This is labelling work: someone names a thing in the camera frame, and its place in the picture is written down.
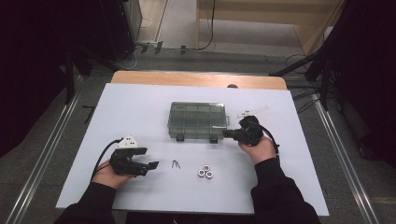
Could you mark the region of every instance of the white table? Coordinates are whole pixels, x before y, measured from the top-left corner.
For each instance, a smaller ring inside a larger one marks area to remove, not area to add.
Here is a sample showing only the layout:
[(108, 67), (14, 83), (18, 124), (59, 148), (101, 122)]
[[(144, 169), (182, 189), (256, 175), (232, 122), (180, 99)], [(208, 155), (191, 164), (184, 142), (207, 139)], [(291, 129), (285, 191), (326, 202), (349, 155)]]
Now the white table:
[[(135, 160), (160, 164), (119, 189), (114, 209), (252, 214), (249, 192), (257, 180), (248, 155), (232, 139), (216, 145), (206, 140), (177, 143), (171, 139), (166, 124), (174, 101), (224, 103), (230, 129), (239, 128), (236, 114), (268, 105), (269, 110), (256, 117), (280, 144), (282, 169), (320, 216), (329, 215), (289, 91), (136, 84), (106, 85), (56, 206), (76, 203), (103, 148), (131, 134), (139, 146), (148, 148), (145, 156)], [(104, 160), (113, 150), (109, 149)], [(173, 160), (179, 162), (180, 169), (172, 168)], [(204, 164), (210, 165), (212, 179), (198, 176)]]

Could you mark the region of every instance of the black jacket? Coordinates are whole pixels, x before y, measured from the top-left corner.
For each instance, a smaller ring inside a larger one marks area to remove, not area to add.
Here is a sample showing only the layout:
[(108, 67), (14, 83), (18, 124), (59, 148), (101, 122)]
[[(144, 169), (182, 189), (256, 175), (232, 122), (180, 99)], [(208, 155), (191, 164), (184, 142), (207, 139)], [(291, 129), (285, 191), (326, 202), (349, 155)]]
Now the black jacket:
[[(258, 184), (251, 190), (257, 223), (320, 223), (315, 209), (304, 201), (291, 178), (283, 173), (276, 159), (255, 165)], [(56, 224), (115, 223), (111, 207), (116, 190), (91, 183), (78, 203), (67, 207)]]

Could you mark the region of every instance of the clear plastic box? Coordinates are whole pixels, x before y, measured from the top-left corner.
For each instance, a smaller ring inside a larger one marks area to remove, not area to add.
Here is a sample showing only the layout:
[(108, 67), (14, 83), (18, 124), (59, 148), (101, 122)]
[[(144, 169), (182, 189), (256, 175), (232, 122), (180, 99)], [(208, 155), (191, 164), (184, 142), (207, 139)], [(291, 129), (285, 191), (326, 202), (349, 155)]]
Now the clear plastic box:
[(224, 104), (173, 102), (168, 128), (170, 137), (177, 141), (190, 138), (217, 143), (227, 128)]

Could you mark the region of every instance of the hex nut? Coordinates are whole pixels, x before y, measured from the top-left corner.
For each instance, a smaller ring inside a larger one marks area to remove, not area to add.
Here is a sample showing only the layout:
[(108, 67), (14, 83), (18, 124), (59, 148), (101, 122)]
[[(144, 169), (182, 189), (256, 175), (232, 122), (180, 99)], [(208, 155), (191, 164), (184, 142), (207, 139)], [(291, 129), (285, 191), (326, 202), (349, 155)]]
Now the hex nut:
[(206, 177), (207, 178), (212, 178), (212, 176), (213, 176), (213, 173), (211, 172), (211, 171), (208, 171), (208, 172), (206, 172)]
[(208, 172), (210, 170), (210, 166), (209, 165), (204, 165), (204, 171)]
[(204, 177), (205, 176), (205, 170), (199, 170), (198, 171), (198, 176)]

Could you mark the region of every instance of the hand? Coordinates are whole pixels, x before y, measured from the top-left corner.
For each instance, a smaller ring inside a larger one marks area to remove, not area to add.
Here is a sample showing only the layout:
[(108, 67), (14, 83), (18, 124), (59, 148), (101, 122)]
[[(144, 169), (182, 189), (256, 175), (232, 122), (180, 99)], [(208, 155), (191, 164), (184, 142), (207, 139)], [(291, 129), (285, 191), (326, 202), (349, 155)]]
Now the hand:
[(109, 161), (103, 162), (98, 168), (98, 172), (92, 179), (92, 182), (118, 189), (129, 179), (136, 177), (134, 175), (117, 175), (111, 167)]
[(263, 136), (255, 147), (250, 147), (242, 142), (239, 142), (238, 145), (250, 156), (254, 164), (276, 158), (274, 144), (268, 137)]

